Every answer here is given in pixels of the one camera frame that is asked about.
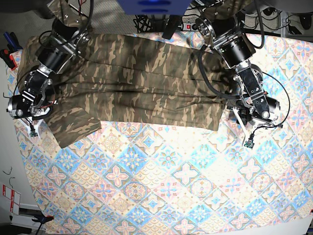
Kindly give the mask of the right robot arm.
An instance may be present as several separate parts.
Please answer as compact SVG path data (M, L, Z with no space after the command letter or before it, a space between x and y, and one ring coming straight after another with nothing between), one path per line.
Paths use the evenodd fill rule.
M90 39L94 1L89 2L87 15L81 9L74 13L66 0L33 0L31 6L39 13L47 11L54 21L51 30L47 31L47 39L38 39L38 65L27 69L17 80L7 112L22 122L29 136L37 137L39 125L51 115L57 103L54 77L80 53L78 47Z

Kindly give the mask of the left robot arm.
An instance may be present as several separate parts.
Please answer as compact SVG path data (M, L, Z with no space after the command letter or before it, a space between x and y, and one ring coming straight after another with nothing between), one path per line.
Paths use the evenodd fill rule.
M279 101L268 96L263 88L261 69L250 62L255 47L243 33L236 16L211 20L202 15L196 19L196 28L205 40L198 55L201 75L212 93L227 100L227 109L233 112L245 135L243 146L253 148L255 134L249 134L246 130L248 123L257 124L259 129L282 127L282 124L277 123ZM202 62L207 48L221 56L227 67L234 71L232 79L238 94L226 94L213 87Z

